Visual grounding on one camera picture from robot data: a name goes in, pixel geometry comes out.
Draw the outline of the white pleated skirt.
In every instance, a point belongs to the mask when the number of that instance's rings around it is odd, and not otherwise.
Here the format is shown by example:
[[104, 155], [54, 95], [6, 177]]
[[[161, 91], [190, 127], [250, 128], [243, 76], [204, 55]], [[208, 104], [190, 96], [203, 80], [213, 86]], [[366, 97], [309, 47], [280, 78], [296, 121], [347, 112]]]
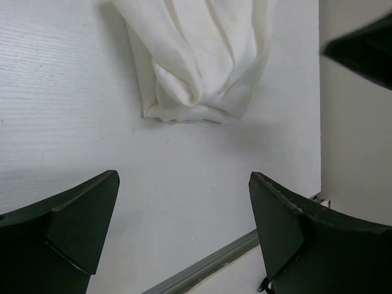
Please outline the white pleated skirt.
[[241, 119], [266, 66], [274, 1], [115, 1], [145, 118]]

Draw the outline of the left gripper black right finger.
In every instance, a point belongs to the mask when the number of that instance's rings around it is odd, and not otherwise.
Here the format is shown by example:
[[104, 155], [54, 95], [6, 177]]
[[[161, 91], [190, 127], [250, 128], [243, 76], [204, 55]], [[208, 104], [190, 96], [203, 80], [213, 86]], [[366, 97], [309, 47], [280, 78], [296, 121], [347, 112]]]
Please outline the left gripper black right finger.
[[357, 219], [253, 172], [266, 293], [390, 293], [391, 227]]

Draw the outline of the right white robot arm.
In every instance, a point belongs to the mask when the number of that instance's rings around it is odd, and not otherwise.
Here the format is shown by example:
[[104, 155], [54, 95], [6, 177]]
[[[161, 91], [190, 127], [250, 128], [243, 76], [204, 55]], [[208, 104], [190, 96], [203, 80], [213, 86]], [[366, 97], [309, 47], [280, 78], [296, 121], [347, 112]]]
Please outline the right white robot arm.
[[329, 40], [320, 54], [390, 90], [391, 12], [366, 26]]

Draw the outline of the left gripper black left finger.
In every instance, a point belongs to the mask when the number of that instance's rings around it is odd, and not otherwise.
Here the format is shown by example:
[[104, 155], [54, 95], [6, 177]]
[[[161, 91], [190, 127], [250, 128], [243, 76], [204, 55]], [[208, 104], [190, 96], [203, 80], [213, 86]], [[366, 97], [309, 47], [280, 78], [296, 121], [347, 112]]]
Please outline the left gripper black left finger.
[[119, 190], [107, 170], [1, 215], [1, 293], [86, 293]]

